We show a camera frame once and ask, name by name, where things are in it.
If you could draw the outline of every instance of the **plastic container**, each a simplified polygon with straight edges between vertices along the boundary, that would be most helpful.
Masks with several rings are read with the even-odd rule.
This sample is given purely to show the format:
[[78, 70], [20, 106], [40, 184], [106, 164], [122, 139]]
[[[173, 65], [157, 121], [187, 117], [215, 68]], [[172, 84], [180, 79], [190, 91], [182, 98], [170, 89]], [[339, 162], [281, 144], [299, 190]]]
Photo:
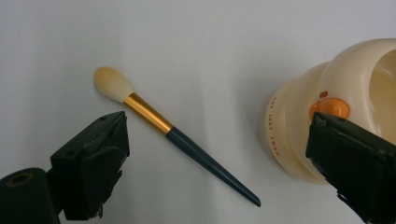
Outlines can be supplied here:
[[348, 119], [396, 145], [396, 39], [365, 41], [281, 86], [262, 115], [259, 138], [279, 164], [326, 184], [305, 156], [314, 111]]

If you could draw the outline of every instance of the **white table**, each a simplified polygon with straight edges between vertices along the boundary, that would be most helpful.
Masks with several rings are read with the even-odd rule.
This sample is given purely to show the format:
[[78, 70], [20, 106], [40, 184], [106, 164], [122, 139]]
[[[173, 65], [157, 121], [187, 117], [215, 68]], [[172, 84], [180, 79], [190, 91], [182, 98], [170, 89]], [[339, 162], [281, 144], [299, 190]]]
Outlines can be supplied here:
[[[386, 1], [0, 2], [0, 177], [125, 110], [131, 157], [104, 217], [76, 223], [361, 223], [331, 186], [287, 175], [256, 136], [284, 82], [363, 40], [396, 36]], [[262, 200], [258, 208], [92, 84], [119, 69]], [[61, 215], [62, 223], [68, 223]]]

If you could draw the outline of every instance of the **gold ferrule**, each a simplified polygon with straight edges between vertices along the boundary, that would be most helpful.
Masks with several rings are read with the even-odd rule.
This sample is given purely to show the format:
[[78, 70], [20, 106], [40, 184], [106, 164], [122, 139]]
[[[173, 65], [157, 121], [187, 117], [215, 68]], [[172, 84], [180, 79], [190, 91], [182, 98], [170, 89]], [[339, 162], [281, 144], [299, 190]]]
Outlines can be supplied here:
[[171, 131], [173, 124], [143, 100], [136, 92], [129, 95], [123, 103], [163, 135]]

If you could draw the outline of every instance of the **brush bristles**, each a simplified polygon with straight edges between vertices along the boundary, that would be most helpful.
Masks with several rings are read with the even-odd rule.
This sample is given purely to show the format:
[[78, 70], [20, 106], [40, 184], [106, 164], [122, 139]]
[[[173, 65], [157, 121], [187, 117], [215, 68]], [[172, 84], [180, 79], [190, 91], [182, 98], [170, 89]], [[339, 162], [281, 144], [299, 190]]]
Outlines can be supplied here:
[[134, 92], [125, 76], [111, 67], [96, 69], [93, 82], [99, 92], [120, 103]]

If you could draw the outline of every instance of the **dark teal handle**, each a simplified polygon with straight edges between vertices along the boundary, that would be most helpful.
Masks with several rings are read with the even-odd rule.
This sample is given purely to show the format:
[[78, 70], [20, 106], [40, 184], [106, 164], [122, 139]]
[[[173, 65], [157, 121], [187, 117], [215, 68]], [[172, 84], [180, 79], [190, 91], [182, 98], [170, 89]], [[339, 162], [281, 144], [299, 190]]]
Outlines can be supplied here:
[[206, 170], [242, 194], [249, 201], [253, 202], [259, 207], [262, 205], [260, 199], [253, 192], [251, 192], [247, 187], [245, 187], [241, 182], [233, 177], [233, 175], [231, 175], [226, 169], [224, 169], [218, 162], [210, 157], [209, 154], [207, 154], [203, 149], [195, 144], [178, 128], [174, 126], [165, 137], [189, 157], [205, 167]]

